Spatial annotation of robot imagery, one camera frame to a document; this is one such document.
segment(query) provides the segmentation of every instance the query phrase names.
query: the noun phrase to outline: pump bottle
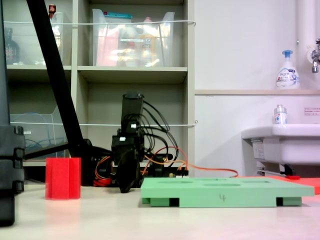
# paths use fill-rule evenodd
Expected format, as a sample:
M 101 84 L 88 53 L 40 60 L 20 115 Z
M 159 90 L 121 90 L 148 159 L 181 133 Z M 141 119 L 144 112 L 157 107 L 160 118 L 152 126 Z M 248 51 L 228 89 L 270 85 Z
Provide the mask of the pump bottle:
M 291 61 L 291 54 L 294 52 L 291 50 L 285 50 L 282 54 L 285 57 L 285 61 L 280 68 L 275 85 L 276 89 L 300 89 L 300 78 L 297 69 L 294 67 Z

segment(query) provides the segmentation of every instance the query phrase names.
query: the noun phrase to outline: faucet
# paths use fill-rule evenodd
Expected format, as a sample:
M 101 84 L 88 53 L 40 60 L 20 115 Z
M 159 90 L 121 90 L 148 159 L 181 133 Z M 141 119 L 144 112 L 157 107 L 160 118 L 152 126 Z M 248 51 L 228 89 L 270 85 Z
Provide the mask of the faucet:
M 312 73 L 316 74 L 319 72 L 319 67 L 318 67 L 318 63 L 320 63 L 320 38 L 317 38 L 315 40 L 318 49 L 317 50 L 313 50 L 312 51 Z

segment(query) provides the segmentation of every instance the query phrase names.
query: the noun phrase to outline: green board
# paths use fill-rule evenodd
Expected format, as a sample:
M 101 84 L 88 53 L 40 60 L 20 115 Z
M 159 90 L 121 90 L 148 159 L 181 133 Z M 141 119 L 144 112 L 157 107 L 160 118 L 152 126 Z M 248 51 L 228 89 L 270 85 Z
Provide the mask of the green board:
M 273 178 L 145 178 L 143 204 L 152 207 L 239 208 L 301 206 L 303 196 L 314 196 L 312 186 Z

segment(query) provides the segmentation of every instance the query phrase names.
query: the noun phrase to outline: white table surface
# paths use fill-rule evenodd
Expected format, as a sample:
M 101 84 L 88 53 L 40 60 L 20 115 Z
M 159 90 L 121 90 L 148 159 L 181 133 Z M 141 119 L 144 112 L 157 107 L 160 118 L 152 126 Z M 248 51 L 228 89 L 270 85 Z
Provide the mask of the white table surface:
M 320 195 L 267 208 L 148 207 L 139 189 L 102 187 L 83 187 L 80 200 L 44 196 L 44 185 L 26 185 L 0 240 L 320 240 Z

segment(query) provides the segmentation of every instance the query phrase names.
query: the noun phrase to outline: sink basin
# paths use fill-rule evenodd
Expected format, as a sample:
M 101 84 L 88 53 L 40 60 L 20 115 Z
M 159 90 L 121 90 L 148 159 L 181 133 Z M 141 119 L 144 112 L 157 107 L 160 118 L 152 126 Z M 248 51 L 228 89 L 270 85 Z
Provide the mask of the sink basin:
M 320 124 L 273 124 L 244 130 L 261 162 L 320 165 Z

